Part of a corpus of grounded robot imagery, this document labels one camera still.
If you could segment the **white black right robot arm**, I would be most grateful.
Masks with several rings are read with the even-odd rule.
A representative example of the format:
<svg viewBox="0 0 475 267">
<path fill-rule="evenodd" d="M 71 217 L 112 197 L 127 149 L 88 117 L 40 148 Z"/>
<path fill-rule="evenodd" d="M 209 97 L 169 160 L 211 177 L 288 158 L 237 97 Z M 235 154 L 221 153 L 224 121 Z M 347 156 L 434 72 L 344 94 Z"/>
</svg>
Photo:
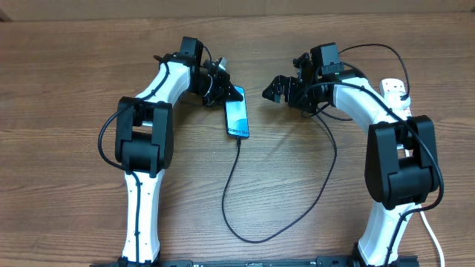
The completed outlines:
<svg viewBox="0 0 475 267">
<path fill-rule="evenodd" d="M 364 180 L 373 199 L 367 227 L 349 256 L 319 256 L 318 266 L 418 266 L 399 255 L 410 218 L 435 208 L 428 194 L 444 193 L 433 121 L 410 113 L 410 86 L 397 79 L 372 89 L 367 76 L 340 58 L 336 43 L 294 59 L 296 77 L 276 76 L 262 96 L 319 115 L 325 106 L 346 113 L 367 135 Z"/>
</svg>

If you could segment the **Samsung Galaxy smartphone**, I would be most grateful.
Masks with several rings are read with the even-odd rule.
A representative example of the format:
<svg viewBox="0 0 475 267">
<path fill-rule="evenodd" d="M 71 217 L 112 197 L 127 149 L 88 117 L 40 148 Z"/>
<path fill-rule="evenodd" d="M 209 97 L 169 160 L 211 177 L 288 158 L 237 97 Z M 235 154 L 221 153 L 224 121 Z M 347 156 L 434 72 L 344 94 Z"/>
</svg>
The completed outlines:
<svg viewBox="0 0 475 267">
<path fill-rule="evenodd" d="M 245 91 L 242 87 L 235 86 L 235 90 L 242 96 L 241 101 L 225 103 L 226 132 L 230 136 L 249 138 L 249 123 L 246 109 Z"/>
</svg>

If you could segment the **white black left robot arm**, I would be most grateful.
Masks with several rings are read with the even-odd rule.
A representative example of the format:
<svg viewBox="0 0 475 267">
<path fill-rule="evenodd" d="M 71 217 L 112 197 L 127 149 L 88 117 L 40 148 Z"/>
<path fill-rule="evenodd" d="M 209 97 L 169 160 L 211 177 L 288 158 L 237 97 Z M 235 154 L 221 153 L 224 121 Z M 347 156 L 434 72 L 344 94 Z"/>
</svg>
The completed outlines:
<svg viewBox="0 0 475 267">
<path fill-rule="evenodd" d="M 223 105 L 237 119 L 245 102 L 226 72 L 225 59 L 203 60 L 204 44 L 183 37 L 179 51 L 158 57 L 159 71 L 135 97 L 117 106 L 115 158 L 128 191 L 127 234 L 116 266 L 158 266 L 160 186 L 174 153 L 173 107 L 186 92 L 202 97 L 203 106 Z"/>
</svg>

